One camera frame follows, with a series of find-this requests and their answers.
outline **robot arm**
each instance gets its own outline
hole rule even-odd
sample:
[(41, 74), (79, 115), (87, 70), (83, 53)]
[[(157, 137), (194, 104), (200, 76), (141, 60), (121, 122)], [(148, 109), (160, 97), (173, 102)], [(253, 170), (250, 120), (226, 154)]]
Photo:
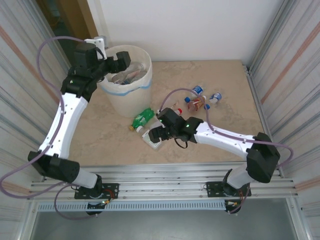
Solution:
[[(94, 197), (99, 196), (102, 191), (102, 179), (99, 175), (82, 169), (78, 162), (67, 159), (71, 139), (82, 112), (97, 89), (97, 82), (103, 80), (108, 73), (124, 71), (130, 65), (131, 59), (126, 51), (118, 52), (117, 60), (106, 57), (103, 38), (87, 39), (76, 47), (74, 56), (76, 64), (70, 68), (61, 88), (64, 101), (62, 125), (50, 149), (32, 165), (42, 176), (81, 186)], [(49, 145), (57, 129), (61, 111), (59, 105), (44, 142), (38, 152), (29, 153), (29, 161)]]
[[(180, 139), (183, 142), (208, 144), (234, 153), (246, 162), (237, 169), (231, 169), (225, 176), (225, 189), (232, 192), (252, 181), (269, 183), (280, 159), (280, 154), (272, 145), (256, 144), (235, 140), (213, 132), (208, 123), (196, 117), (184, 120), (172, 109), (165, 108), (157, 118), (163, 126), (151, 129), (150, 140), (154, 143), (160, 140)], [(271, 142), (270, 138), (259, 133), (257, 136), (243, 135), (214, 127), (218, 132), (246, 140)]]

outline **trash bin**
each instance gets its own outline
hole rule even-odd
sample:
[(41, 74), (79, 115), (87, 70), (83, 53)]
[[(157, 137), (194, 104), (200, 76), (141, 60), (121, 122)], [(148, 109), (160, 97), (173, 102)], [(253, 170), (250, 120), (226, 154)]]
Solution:
[(116, 56), (117, 52), (129, 52), (131, 62), (145, 65), (146, 75), (131, 84), (120, 85), (111, 81), (112, 74), (107, 74), (106, 79), (100, 82), (100, 87), (105, 91), (114, 110), (123, 117), (133, 118), (143, 110), (150, 107), (152, 63), (149, 54), (140, 47), (132, 45), (114, 46), (105, 51), (107, 57)]

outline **wooden door frame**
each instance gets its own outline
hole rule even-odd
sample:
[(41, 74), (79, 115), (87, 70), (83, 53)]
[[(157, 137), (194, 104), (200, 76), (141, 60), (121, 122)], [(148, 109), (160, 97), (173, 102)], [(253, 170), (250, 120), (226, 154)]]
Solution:
[(86, 0), (55, 0), (61, 18), (72, 37), (93, 39), (98, 31)]

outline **marble surface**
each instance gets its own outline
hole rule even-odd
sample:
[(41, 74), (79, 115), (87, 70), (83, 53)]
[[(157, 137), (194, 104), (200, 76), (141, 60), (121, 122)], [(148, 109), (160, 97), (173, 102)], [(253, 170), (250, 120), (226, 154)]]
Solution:
[[(239, 60), (208, 60), (153, 62), (151, 108), (159, 109), (165, 96), (177, 88), (193, 88), (204, 84), (204, 95), (215, 92), (222, 100), (209, 110), (213, 125), (229, 131), (256, 135), (262, 125), (254, 100)], [(186, 92), (177, 92), (171, 100), (179, 100), (182, 116), (191, 116), (186, 110)], [(195, 114), (205, 119), (205, 110)], [(178, 147), (174, 140), (165, 141), (153, 150), (135, 132), (129, 130), (131, 118), (119, 116), (110, 105), (106, 94), (98, 88), (84, 110), (70, 146), (69, 159), (81, 166), (205, 163), (241, 161), (222, 149), (190, 143), (187, 149)]]

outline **grey floor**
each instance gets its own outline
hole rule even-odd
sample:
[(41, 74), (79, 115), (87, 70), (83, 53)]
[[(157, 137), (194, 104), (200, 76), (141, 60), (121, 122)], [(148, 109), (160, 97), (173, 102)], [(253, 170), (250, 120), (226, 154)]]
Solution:
[[(69, 213), (83, 216), (84, 213)], [(103, 212), (65, 220), (38, 213), (32, 240), (296, 240), (285, 199), (248, 199), (238, 215), (224, 211)]]

